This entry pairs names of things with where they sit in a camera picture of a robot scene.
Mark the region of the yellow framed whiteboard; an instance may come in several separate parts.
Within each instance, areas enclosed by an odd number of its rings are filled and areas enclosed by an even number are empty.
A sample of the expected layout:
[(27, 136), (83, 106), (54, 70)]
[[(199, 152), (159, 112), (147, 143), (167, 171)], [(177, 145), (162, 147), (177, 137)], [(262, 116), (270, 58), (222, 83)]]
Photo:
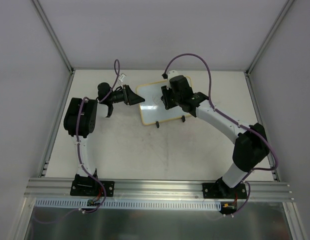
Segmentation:
[(177, 119), (184, 122), (186, 117), (190, 116), (170, 99), (173, 92), (167, 88), (166, 80), (139, 85), (136, 93), (144, 98), (144, 101), (139, 103), (139, 111), (145, 126), (159, 127), (160, 123)]

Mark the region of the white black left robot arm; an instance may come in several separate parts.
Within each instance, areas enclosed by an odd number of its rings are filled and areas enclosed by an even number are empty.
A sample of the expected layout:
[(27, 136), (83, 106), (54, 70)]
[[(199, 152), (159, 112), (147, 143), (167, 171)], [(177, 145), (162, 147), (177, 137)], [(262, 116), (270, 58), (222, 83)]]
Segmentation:
[(78, 157), (78, 170), (76, 180), (84, 180), (82, 189), (88, 195), (94, 195), (99, 191), (100, 184), (97, 181), (98, 172), (92, 157), (89, 156), (88, 138), (96, 126), (98, 106), (102, 107), (102, 116), (110, 118), (114, 104), (124, 103), (133, 106), (145, 102), (145, 99), (134, 93), (129, 85), (124, 84), (117, 88), (111, 87), (107, 82), (97, 86), (97, 98), (89, 99), (73, 97), (70, 100), (63, 120), (63, 127), (72, 137)]

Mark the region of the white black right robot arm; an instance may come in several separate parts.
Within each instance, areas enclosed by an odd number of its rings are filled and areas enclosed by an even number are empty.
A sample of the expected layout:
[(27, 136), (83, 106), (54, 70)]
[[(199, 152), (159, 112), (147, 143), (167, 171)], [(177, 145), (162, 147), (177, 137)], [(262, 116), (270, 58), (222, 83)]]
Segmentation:
[(241, 181), (270, 152), (264, 127), (259, 123), (241, 125), (220, 111), (209, 96), (194, 92), (184, 75), (168, 76), (164, 73), (162, 77), (167, 81), (161, 87), (161, 100), (166, 110), (180, 107), (184, 112), (216, 128), (233, 143), (233, 163), (209, 190), (224, 199), (230, 198), (236, 193)]

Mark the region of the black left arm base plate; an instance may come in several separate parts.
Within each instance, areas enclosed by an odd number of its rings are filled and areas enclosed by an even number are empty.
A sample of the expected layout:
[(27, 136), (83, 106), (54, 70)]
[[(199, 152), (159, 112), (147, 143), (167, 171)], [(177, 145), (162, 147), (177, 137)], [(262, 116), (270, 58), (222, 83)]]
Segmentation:
[(72, 181), (70, 195), (75, 197), (113, 197), (115, 182), (102, 180), (101, 183), (105, 190), (90, 176), (80, 176), (76, 174)]

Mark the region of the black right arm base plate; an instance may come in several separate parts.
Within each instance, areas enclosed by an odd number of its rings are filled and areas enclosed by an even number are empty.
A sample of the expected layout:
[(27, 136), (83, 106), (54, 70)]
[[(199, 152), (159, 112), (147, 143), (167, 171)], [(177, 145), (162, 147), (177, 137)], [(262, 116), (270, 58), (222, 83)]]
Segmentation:
[(244, 183), (237, 184), (234, 188), (228, 187), (223, 182), (204, 182), (201, 184), (204, 199), (235, 199), (247, 198), (247, 190)]

